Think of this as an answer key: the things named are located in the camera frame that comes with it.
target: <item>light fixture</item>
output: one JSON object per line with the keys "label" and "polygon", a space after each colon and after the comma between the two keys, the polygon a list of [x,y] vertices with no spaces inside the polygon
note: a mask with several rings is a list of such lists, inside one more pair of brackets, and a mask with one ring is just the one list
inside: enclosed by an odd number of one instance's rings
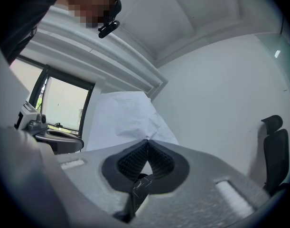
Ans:
{"label": "light fixture", "polygon": [[276,54],[274,54],[274,56],[275,56],[276,58],[278,58],[280,52],[281,52],[281,51],[277,50],[277,51],[276,51]]}

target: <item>white paper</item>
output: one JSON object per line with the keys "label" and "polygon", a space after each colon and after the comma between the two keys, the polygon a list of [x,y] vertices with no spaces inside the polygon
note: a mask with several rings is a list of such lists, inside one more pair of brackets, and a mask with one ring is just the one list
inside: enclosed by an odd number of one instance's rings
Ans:
{"label": "white paper", "polygon": [[28,95],[0,50],[0,127],[14,127]]}
{"label": "white paper", "polygon": [[143,139],[178,144],[145,93],[101,94],[86,150],[103,149]]}

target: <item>window frame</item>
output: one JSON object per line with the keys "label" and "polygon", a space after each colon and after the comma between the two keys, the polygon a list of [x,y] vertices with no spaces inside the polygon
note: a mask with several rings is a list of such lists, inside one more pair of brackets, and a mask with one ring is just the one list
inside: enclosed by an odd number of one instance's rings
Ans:
{"label": "window frame", "polygon": [[[38,79],[37,79],[37,81],[36,81],[36,83],[34,85],[34,88],[32,90],[32,93],[31,93],[31,96],[30,96],[30,99],[29,99],[29,103],[33,107],[36,107],[39,95],[41,93],[41,89],[44,86],[45,81],[48,80],[50,77],[53,77],[53,78],[58,79],[58,80],[61,80],[61,81],[65,82],[65,83],[71,84],[73,86],[88,90],[88,94],[87,94],[86,100],[84,102],[84,107],[83,107],[83,112],[82,112],[82,116],[81,116],[81,120],[80,120],[80,124],[79,124],[78,134],[77,135],[75,134],[76,136],[82,138],[83,128],[84,128],[84,119],[85,119],[85,115],[86,115],[86,112],[87,112],[87,108],[88,108],[88,105],[89,105],[89,102],[90,102],[90,98],[91,98],[91,95],[92,95],[92,91],[94,89],[95,84],[87,82],[87,81],[85,81],[83,79],[77,78],[77,77],[75,77],[75,76],[73,76],[71,74],[62,72],[62,71],[57,70],[55,68],[52,68],[49,65],[41,64],[41,63],[39,63],[37,61],[34,61],[32,59],[29,59],[29,58],[21,56],[21,55],[19,55],[17,59],[21,60],[21,61],[24,61],[25,63],[31,64],[33,66],[42,68],[42,72],[39,75],[39,77],[38,77]],[[71,131],[76,131],[74,129],[70,129],[70,128],[67,128],[67,127],[63,127],[63,128],[71,130]]]}

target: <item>white ceiling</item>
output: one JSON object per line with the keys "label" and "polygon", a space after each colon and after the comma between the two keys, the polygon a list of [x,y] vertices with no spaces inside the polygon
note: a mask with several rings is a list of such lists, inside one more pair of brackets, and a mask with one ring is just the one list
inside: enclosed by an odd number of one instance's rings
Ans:
{"label": "white ceiling", "polygon": [[114,34],[156,67],[223,39],[281,27],[270,0],[121,1]]}

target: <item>person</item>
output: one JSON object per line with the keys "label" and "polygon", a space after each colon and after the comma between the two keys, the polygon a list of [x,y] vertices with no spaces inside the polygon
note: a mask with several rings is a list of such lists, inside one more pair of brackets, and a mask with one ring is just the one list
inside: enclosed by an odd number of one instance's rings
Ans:
{"label": "person", "polygon": [[88,28],[113,22],[121,11],[120,0],[4,0],[0,10],[0,49],[9,65],[33,38],[50,6],[59,4],[80,17]]}

